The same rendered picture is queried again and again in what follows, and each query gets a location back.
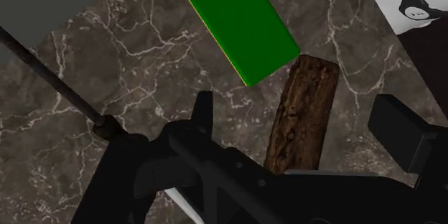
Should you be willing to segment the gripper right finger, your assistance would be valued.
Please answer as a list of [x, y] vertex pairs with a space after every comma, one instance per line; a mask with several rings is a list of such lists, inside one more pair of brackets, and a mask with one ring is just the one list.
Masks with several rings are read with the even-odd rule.
[[448, 127], [427, 123], [391, 94], [375, 97], [368, 129], [418, 191], [448, 195]]

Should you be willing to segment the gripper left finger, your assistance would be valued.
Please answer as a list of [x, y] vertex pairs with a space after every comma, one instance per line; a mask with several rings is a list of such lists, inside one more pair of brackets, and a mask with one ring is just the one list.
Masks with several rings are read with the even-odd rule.
[[284, 224], [272, 173], [235, 148], [211, 139], [213, 94], [198, 93], [188, 120], [172, 121], [149, 143], [134, 197], [177, 188], [204, 224]]

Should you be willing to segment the green flat box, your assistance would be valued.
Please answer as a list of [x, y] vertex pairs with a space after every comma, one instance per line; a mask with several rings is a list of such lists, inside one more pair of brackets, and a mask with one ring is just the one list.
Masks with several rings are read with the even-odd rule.
[[269, 0], [188, 0], [246, 86], [300, 54]]

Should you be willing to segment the brown wooden block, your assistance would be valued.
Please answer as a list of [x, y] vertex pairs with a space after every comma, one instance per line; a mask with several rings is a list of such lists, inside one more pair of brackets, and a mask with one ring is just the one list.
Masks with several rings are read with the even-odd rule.
[[265, 168], [274, 174], [318, 169], [339, 74], [333, 62], [298, 56], [281, 94]]

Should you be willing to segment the black long-handled kitchen tool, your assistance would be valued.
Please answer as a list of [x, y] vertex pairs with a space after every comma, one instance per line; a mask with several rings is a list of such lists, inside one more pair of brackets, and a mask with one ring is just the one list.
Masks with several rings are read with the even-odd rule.
[[136, 199], [134, 182], [149, 140], [126, 132], [112, 115], [99, 114], [3, 27], [0, 43], [88, 117], [94, 123], [93, 133], [108, 142], [70, 224], [144, 224], [155, 194]]

